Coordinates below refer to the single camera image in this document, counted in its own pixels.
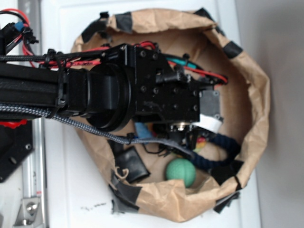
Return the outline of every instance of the red wire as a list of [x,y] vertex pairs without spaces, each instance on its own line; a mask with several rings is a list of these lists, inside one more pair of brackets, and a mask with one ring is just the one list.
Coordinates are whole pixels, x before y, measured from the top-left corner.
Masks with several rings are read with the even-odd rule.
[[35,65],[33,64],[33,62],[30,61],[29,63],[33,68],[36,68]]
[[17,36],[17,38],[14,40],[14,43],[17,43],[21,38],[22,38],[22,35],[20,34],[20,35]]
[[88,51],[102,51],[102,50],[107,50],[109,49],[109,47],[96,47],[96,48],[92,48],[86,51],[82,51],[82,52],[88,52]]
[[101,64],[100,61],[74,61],[66,63],[66,67],[74,67],[74,66],[96,66]]
[[151,41],[143,41],[143,42],[140,42],[140,46],[141,47],[151,47],[152,49],[156,49],[156,46],[151,42]]
[[7,8],[7,9],[1,10],[1,11],[15,11],[15,12],[17,12],[17,13],[21,14],[21,15],[24,17],[25,21],[26,21],[27,24],[29,25],[29,18],[28,18],[27,15],[26,15],[24,12],[22,12],[21,10],[19,10],[19,9],[14,9],[14,8]]
[[[174,66],[177,65],[176,63],[174,63],[172,61],[168,61],[168,63],[170,65],[174,65]],[[222,81],[224,81],[225,84],[228,82],[228,80],[224,76],[216,74],[216,73],[212,73],[212,72],[205,71],[205,70],[193,69],[193,68],[188,67],[188,66],[184,66],[184,68],[187,69],[187,70],[190,70],[192,72],[198,73],[203,77],[206,76],[206,75],[210,75],[210,76],[216,77],[218,79],[221,79]]]

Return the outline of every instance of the screw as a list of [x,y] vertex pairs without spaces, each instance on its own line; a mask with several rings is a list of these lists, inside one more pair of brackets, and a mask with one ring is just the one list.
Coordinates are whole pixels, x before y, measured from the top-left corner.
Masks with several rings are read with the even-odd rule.
[[120,47],[120,49],[122,50],[122,51],[124,51],[125,49],[126,49],[126,45],[122,45],[121,47]]
[[174,88],[173,89],[173,93],[177,94],[179,92],[179,89],[178,88]]
[[220,114],[215,114],[214,117],[219,120],[220,119]]
[[185,129],[185,126],[184,125],[180,125],[178,126],[177,130],[178,131],[183,131]]
[[209,136],[209,133],[208,133],[208,132],[203,132],[201,135],[202,135],[204,138],[207,138],[207,137]]
[[27,204],[27,211],[29,214],[34,214],[37,210],[37,204],[33,203],[33,202],[30,202]]
[[142,57],[142,58],[145,58],[146,57],[146,52],[143,50],[139,53],[139,55]]
[[194,106],[193,106],[193,110],[194,110],[195,112],[196,112],[198,109],[199,109],[199,108],[198,108],[197,105],[194,105]]
[[25,145],[25,149],[27,149],[27,150],[29,151],[30,149],[32,149],[32,145],[31,145],[31,144],[29,144],[29,143],[28,143],[28,144],[26,144],[26,145]]
[[16,165],[16,164],[17,164],[17,161],[16,161],[16,159],[15,159],[15,158],[10,157],[10,158],[9,158],[9,160],[10,160],[10,162],[11,162],[11,163],[13,163],[14,165]]
[[153,93],[154,93],[154,94],[158,94],[158,92],[159,92],[159,89],[158,89],[157,87],[155,87],[155,88],[153,89]]
[[145,93],[146,91],[147,91],[147,87],[142,86],[142,87],[141,87],[141,92],[142,92],[142,93]]
[[153,60],[157,60],[157,58],[158,58],[158,55],[157,55],[156,53],[154,53],[154,54],[152,55],[152,59],[153,59]]
[[23,219],[22,220],[22,225],[24,225],[24,226],[29,225],[29,220],[28,219]]

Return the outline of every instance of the cable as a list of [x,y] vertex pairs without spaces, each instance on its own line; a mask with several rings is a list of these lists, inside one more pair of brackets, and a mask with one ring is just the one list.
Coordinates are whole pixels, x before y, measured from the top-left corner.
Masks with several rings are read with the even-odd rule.
[[29,18],[28,18],[27,15],[26,15],[24,12],[22,12],[21,10],[19,10],[19,9],[14,9],[14,8],[8,8],[8,9],[4,9],[4,10],[1,10],[1,11],[10,12],[10,13],[11,13],[11,11],[17,12],[17,13],[19,13],[19,14],[22,15],[22,16],[20,16],[20,17],[18,16],[18,17],[21,18],[22,21],[25,20],[25,22],[29,25]]
[[163,151],[167,148],[167,147],[163,147],[163,148],[159,149],[159,150],[156,151],[156,152],[152,152],[152,151],[149,151],[149,150],[147,149],[147,147],[146,147],[145,144],[142,144],[142,146],[143,146],[144,150],[145,150],[147,153],[151,153],[151,154],[160,154],[161,152],[163,152]]
[[[34,116],[39,116],[39,117],[47,117],[51,114],[51,110],[46,110],[43,108],[35,108],[35,107],[27,107],[23,105],[10,105],[10,104],[0,104],[0,112],[10,112],[10,113],[20,113],[20,114],[30,114]],[[116,136],[113,134],[110,134],[108,132],[101,131],[95,127],[89,126],[85,123],[81,123],[66,117],[59,116],[55,114],[52,119],[57,120],[63,124],[67,124],[69,126],[81,129],[83,131],[103,136],[108,139],[111,139],[115,142],[118,142],[120,144],[143,144],[143,143],[160,143],[164,144],[173,148],[178,149],[179,151],[183,152],[183,154],[188,157],[189,159],[194,158],[194,152],[191,150],[188,150],[181,145],[179,145],[177,142],[174,142],[172,140],[168,139],[158,139],[158,138],[146,138],[146,139],[132,139],[129,140],[128,138],[125,137],[120,137]]]
[[191,67],[191,68],[194,68],[194,69],[204,70],[203,68],[201,68],[196,63],[191,62],[189,60],[185,60],[184,58],[174,56],[174,55],[170,55],[170,54],[163,54],[163,55],[166,57],[167,60],[169,60],[171,62],[175,62],[176,64],[180,64],[180,65],[186,66],[186,67]]
[[21,19],[24,24],[28,24],[28,22],[20,14],[10,12],[10,11],[3,11],[3,10],[0,11],[0,14],[14,15],[14,16],[18,17],[19,19]]
[[[172,61],[168,61],[168,63],[170,65],[177,65],[177,63],[175,62],[172,62]],[[194,68],[191,68],[191,67],[188,67],[188,66],[183,66],[186,70],[190,70],[192,72],[195,72],[195,73],[198,73],[200,74],[201,76],[205,77],[206,75],[207,76],[212,76],[212,77],[216,77],[218,79],[220,79],[221,81],[223,81],[224,84],[227,84],[228,83],[228,79],[223,76],[223,75],[220,75],[220,74],[216,74],[216,73],[212,73],[212,72],[209,72],[209,71],[205,71],[205,70],[200,70],[200,69],[194,69]]]

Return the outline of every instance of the black plastic piece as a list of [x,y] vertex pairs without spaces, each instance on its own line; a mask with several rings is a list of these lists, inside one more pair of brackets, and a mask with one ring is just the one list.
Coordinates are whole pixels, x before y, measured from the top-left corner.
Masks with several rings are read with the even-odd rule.
[[33,151],[32,122],[16,129],[0,125],[0,183]]
[[7,24],[1,31],[3,31],[5,37],[5,45],[8,45],[21,34],[21,32],[16,29],[15,23]]
[[5,45],[5,36],[4,32],[0,30],[0,55],[6,55],[6,45]]
[[22,29],[22,34],[23,34],[24,39],[28,43],[30,43],[30,44],[39,43],[39,41],[34,36],[33,30],[30,27],[24,27]]
[[115,166],[118,166],[120,170],[129,170],[126,178],[129,183],[140,181],[150,175],[135,147],[132,146],[127,150],[123,150],[121,144],[111,140],[108,142],[115,157]]

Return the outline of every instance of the cable tie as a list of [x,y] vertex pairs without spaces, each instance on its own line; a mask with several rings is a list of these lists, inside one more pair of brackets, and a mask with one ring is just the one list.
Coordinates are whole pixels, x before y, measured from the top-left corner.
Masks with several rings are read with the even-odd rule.
[[132,143],[132,140],[134,139],[134,133],[128,133],[126,138],[129,141],[127,145],[130,145]]
[[43,55],[45,57],[44,64],[43,64],[44,67],[46,67],[46,68],[49,67],[49,63],[50,63],[51,59],[54,58],[55,54],[56,54],[56,51],[54,49],[49,49],[47,51],[47,54]]

